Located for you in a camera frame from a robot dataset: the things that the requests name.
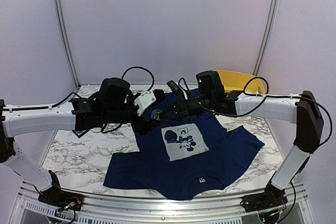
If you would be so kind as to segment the round blue brooch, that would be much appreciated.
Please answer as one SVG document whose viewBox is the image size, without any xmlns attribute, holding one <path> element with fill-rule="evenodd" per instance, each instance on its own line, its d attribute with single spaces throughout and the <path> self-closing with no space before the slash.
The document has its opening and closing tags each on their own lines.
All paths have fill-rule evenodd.
<svg viewBox="0 0 336 224">
<path fill-rule="evenodd" d="M 160 110 L 160 109 L 153 110 L 151 112 L 151 119 L 159 121 L 161 113 L 162 113 L 162 110 Z"/>
</svg>

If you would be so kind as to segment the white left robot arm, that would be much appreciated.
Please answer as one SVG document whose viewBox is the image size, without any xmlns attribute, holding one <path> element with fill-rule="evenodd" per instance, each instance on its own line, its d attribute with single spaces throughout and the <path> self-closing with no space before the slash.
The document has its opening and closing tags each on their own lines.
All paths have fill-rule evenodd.
<svg viewBox="0 0 336 224">
<path fill-rule="evenodd" d="M 67 97 L 56 104 L 21 107 L 1 100 L 1 164 L 31 182 L 39 201 L 54 206 L 81 202 L 80 195 L 61 189 L 57 175 L 25 155 L 14 137 L 26 133 L 66 130 L 85 131 L 105 124 L 132 124 L 134 132 L 145 134 L 153 128 L 143 117 L 145 110 L 164 99 L 163 90 L 134 94 L 120 78 L 106 78 L 100 89 L 88 98 Z"/>
</svg>

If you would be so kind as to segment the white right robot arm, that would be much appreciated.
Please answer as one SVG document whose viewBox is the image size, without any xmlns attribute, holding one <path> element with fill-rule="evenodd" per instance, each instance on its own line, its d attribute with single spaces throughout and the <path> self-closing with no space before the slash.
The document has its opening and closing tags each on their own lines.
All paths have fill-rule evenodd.
<svg viewBox="0 0 336 224">
<path fill-rule="evenodd" d="M 243 206 L 271 207 L 285 196 L 285 188 L 291 184 L 307 164 L 311 154 L 321 145 L 324 121 L 323 108 L 312 92 L 301 94 L 269 94 L 265 78 L 226 70 L 209 70 L 196 75 L 199 97 L 191 94 L 188 86 L 169 81 L 167 85 L 181 97 L 161 112 L 157 119 L 182 121 L 205 112 L 238 118 L 255 116 L 277 119 L 296 125 L 296 137 L 292 148 L 279 169 L 269 180 L 264 192 L 243 197 Z"/>
</svg>

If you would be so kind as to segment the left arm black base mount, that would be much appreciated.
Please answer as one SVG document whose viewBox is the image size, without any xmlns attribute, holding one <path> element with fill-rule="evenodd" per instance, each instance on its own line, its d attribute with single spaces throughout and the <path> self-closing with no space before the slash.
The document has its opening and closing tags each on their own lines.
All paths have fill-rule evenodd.
<svg viewBox="0 0 336 224">
<path fill-rule="evenodd" d="M 57 175 L 49 170 L 51 175 L 51 187 L 45 191 L 36 191 L 39 193 L 38 200 L 49 205 L 57 206 L 61 210 L 72 208 L 80 211 L 83 202 L 83 195 L 61 189 Z"/>
</svg>

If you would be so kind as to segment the navy blue printed t-shirt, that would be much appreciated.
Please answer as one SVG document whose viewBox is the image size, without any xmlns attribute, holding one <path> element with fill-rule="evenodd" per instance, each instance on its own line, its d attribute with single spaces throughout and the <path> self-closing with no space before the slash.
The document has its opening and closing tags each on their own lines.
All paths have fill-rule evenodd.
<svg viewBox="0 0 336 224">
<path fill-rule="evenodd" d="M 243 126 L 228 131 L 209 113 L 185 122 L 165 121 L 135 138 L 139 151 L 114 153 L 104 186 L 154 189 L 173 200 L 225 189 L 263 147 Z"/>
</svg>

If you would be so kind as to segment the black case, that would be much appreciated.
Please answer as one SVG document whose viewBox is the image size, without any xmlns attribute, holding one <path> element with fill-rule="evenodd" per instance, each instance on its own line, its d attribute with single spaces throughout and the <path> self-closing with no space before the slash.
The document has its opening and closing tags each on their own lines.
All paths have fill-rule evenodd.
<svg viewBox="0 0 336 224">
<path fill-rule="evenodd" d="M 90 130 L 80 130 L 80 131 L 76 131 L 76 130 L 73 130 L 72 132 L 74 133 L 74 135 L 77 137 L 77 138 L 81 138 L 83 137 L 85 134 L 87 134 Z"/>
</svg>

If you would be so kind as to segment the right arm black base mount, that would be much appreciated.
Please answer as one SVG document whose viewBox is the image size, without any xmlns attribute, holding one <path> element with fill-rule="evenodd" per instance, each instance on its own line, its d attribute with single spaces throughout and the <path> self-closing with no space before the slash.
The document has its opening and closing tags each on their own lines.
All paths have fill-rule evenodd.
<svg viewBox="0 0 336 224">
<path fill-rule="evenodd" d="M 271 184 L 271 180 L 267 183 L 262 193 L 250 194 L 242 197 L 240 206 L 246 212 L 260 211 L 273 207 L 284 206 L 288 202 L 285 190 L 280 190 Z"/>
</svg>

